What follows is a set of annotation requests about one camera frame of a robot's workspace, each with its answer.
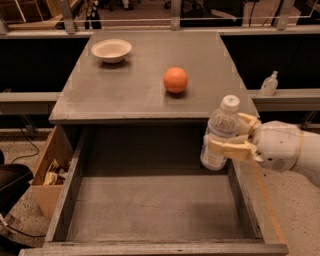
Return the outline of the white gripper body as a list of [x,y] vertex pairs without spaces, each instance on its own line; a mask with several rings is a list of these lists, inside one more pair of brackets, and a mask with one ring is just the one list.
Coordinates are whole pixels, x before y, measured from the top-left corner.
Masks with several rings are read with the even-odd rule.
[[265,169],[286,171],[293,168],[301,150],[302,131],[293,124],[271,121],[260,125],[253,137],[257,162]]

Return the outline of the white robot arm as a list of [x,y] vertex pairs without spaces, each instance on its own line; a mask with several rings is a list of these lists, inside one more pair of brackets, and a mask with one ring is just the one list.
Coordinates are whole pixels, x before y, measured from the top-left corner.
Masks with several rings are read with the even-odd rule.
[[320,187],[320,135],[280,121],[262,123],[257,117],[239,113],[235,137],[206,135],[209,152],[223,157],[253,160],[262,168],[293,171]]

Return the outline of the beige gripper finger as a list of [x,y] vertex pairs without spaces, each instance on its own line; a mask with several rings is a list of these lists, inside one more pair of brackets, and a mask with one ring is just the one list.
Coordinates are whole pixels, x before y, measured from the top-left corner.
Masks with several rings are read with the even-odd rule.
[[240,119],[239,135],[253,135],[255,130],[261,125],[261,121],[256,116],[246,113],[239,113],[238,116]]
[[254,146],[248,141],[243,141],[242,143],[229,143],[210,140],[208,147],[214,153],[238,161],[250,160],[255,153]]

